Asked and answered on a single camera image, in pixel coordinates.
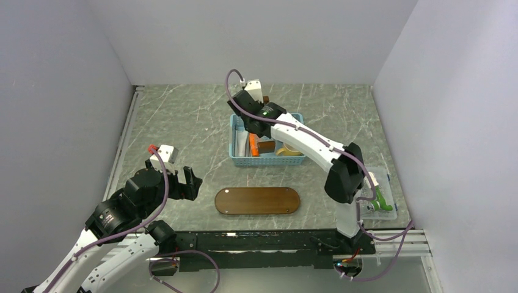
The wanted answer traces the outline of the brown oval wooden tray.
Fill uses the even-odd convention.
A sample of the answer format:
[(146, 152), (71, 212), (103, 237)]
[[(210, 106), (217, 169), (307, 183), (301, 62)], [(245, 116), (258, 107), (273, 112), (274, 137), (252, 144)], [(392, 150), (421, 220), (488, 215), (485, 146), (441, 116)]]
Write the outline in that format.
[(290, 187), (227, 187), (214, 199), (216, 209), (225, 215), (292, 214), (300, 202), (299, 194)]

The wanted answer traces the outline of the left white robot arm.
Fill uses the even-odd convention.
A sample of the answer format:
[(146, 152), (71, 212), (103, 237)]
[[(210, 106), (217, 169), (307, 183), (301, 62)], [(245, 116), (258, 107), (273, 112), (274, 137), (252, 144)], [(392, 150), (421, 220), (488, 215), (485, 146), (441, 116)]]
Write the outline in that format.
[(125, 187), (97, 205), (79, 239), (54, 272), (24, 292), (101, 292), (136, 264), (178, 247), (176, 232), (158, 214), (168, 199), (194, 201), (203, 183), (184, 167), (176, 171), (151, 165), (127, 180)]

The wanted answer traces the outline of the yellow ceramic mug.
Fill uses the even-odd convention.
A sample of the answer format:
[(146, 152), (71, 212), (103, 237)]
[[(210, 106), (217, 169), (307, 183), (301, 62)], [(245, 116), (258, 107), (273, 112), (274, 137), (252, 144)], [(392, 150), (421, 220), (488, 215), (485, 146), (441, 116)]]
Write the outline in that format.
[(287, 143), (282, 143), (282, 146), (275, 151), (276, 156), (303, 156), (304, 154), (293, 148)]

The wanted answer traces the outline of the clear holder with brown ends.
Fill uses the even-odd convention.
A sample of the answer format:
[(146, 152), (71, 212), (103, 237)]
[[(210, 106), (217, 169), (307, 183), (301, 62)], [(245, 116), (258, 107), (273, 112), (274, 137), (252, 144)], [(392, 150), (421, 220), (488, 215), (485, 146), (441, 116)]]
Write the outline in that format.
[(258, 139), (257, 150), (258, 154), (266, 154), (275, 152), (276, 143), (275, 140), (270, 137), (263, 135)]

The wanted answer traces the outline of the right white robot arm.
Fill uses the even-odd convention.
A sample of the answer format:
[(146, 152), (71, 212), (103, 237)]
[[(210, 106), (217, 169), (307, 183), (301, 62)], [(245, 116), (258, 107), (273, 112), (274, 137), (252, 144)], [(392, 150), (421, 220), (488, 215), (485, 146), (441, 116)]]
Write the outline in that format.
[(242, 119), (246, 131), (286, 143), (322, 168), (327, 175), (324, 191), (337, 204), (337, 247), (343, 253), (357, 249), (360, 220), (355, 203), (367, 173), (360, 147), (328, 139), (279, 105), (254, 100), (246, 90), (229, 98), (228, 105)]

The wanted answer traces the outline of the light blue plastic basket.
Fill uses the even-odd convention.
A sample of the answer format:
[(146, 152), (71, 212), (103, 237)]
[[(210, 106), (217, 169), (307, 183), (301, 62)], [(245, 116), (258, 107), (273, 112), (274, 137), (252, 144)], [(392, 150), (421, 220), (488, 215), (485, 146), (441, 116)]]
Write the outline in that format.
[(306, 155), (283, 156), (276, 155), (275, 152), (283, 147), (283, 142), (279, 140), (263, 137), (260, 141), (275, 142), (274, 151), (271, 153), (260, 154), (259, 156), (238, 156), (236, 146), (236, 136), (242, 132), (246, 132), (244, 123), (236, 114), (230, 115), (229, 121), (230, 135), (228, 144), (228, 154), (234, 165), (237, 167), (253, 167), (253, 166), (271, 166), (271, 165), (301, 165)]

